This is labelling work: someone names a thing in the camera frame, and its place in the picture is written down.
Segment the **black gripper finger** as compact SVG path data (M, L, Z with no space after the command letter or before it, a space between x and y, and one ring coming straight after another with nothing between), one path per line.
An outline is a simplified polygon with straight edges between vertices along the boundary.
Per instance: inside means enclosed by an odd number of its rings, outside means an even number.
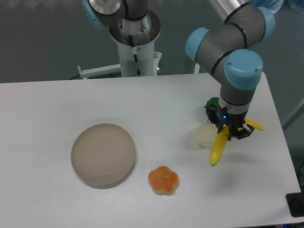
M247 138L254 131L254 127L249 124L243 124L242 127L229 126L229 140L236 138L238 140Z
M219 122L219 118L217 116L217 111L218 108L214 105L205 107L206 108L206 114L208 116L208 120L212 123L212 124L217 124Z

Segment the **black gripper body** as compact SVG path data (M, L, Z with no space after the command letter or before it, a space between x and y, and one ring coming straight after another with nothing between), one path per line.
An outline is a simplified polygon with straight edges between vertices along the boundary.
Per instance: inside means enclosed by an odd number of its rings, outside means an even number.
M219 133L224 126L242 127L249 109L249 103L234 105L226 101L219 101L217 116L219 122L216 124Z

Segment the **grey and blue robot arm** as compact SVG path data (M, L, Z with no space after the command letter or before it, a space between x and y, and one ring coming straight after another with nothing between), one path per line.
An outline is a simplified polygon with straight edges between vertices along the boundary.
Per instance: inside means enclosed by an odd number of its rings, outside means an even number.
M218 105L206 112L218 132L228 128L228 137L243 139L254 131L245 121L261 79L263 61L249 48L268 37L275 28L270 10L254 7L248 0L213 0L212 7L224 21L217 32L193 31L185 44L192 61L221 85ZM145 0L85 0L83 7L97 28L108 28L117 43L122 76L151 76L154 42L160 20Z

